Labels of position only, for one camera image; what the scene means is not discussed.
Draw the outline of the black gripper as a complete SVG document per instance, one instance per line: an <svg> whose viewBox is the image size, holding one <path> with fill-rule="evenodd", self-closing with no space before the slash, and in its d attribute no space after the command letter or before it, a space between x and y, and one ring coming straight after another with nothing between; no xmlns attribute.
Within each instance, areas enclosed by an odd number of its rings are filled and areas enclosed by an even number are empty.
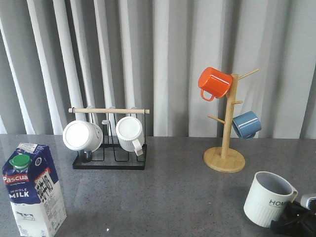
<svg viewBox="0 0 316 237"><path fill-rule="evenodd" d="M315 237L316 201L310 201L308 207L302 207L297 201L288 202L280 219L271 221L271 230L290 237Z"/></svg>

